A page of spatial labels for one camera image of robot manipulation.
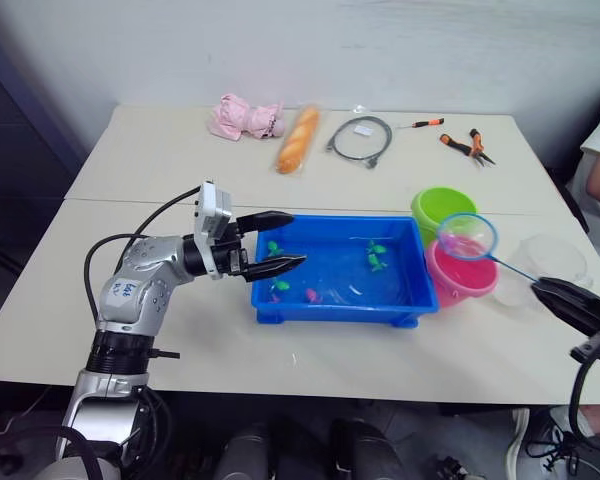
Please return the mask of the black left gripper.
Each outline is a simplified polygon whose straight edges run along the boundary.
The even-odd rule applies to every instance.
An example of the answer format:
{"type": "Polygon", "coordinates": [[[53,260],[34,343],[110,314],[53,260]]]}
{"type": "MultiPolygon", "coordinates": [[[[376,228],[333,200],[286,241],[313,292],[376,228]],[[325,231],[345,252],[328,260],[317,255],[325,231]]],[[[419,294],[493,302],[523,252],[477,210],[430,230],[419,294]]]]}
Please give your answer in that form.
{"type": "Polygon", "coordinates": [[[307,259],[306,255],[278,255],[249,263],[247,251],[242,246],[246,233],[277,229],[293,221],[292,214],[269,210],[241,216],[230,222],[211,247],[216,272],[220,276],[242,276],[246,282],[254,282],[277,277],[298,267],[307,259]]]}

